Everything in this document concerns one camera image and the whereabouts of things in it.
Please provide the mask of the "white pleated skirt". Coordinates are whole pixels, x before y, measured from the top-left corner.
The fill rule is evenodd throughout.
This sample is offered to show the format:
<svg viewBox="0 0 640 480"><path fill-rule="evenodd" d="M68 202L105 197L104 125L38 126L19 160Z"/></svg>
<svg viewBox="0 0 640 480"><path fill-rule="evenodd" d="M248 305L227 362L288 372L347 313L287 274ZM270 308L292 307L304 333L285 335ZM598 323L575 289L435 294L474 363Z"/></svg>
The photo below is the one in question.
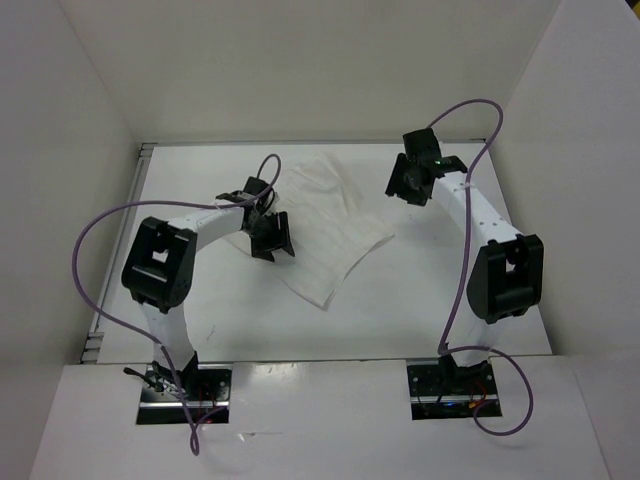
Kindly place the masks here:
<svg viewBox="0 0 640 480"><path fill-rule="evenodd" d="M288 214L293 257L278 251L266 271L312 305L326 310L351 270L393 237L364 205L346 167L331 154L298 162L276 182L275 208Z"/></svg>

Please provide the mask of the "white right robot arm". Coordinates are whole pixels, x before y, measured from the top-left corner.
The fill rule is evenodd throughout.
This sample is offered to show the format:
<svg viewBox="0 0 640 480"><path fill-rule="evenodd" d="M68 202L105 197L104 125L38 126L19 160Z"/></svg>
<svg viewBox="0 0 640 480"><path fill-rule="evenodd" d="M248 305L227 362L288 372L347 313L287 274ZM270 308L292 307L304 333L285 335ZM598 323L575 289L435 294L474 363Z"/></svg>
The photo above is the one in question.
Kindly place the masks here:
<svg viewBox="0 0 640 480"><path fill-rule="evenodd" d="M463 161L442 154L432 129L406 133L403 143L386 195L410 205L437 203L464 235L464 283L438 345L440 385L459 393L486 365L508 320L540 302L544 246L498 213Z"/></svg>

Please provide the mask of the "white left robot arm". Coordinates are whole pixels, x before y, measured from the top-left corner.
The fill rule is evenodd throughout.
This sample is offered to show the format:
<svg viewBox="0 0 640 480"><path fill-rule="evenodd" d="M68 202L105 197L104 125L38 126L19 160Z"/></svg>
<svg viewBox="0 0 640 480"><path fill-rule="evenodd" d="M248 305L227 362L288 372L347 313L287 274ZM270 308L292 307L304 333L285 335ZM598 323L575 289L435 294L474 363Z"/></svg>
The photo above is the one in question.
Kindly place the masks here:
<svg viewBox="0 0 640 480"><path fill-rule="evenodd" d="M154 372L176 399L188 399L204 385L184 312L197 253L242 232L256 259L273 262L276 251L293 257L289 215L276 209L277 199L266 181L250 177L243 189L218 195L204 209L170 220L149 216L139 225L121 281L155 338Z"/></svg>

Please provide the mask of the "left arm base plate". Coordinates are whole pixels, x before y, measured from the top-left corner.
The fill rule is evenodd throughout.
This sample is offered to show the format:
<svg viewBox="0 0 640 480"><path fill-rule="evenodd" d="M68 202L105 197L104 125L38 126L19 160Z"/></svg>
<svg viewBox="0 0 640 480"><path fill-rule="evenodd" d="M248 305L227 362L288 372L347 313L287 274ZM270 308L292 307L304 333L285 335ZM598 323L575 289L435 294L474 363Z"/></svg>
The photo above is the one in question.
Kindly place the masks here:
<svg viewBox="0 0 640 480"><path fill-rule="evenodd" d="M144 377L138 403L137 425L187 424L175 385L157 374L151 365L138 372L126 368L130 376ZM194 386L183 389L187 408L200 425L227 424L230 415L232 366L200 364Z"/></svg>

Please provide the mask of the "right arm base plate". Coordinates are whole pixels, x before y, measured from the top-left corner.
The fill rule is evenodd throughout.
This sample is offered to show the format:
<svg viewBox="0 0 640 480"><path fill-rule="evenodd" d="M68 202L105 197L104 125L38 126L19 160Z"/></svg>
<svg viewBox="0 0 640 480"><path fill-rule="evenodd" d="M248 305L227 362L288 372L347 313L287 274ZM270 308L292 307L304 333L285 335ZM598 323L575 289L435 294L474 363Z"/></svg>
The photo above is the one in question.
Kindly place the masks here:
<svg viewBox="0 0 640 480"><path fill-rule="evenodd" d="M447 366L427 359L406 364L411 416L414 421L501 417L498 389L492 366Z"/></svg>

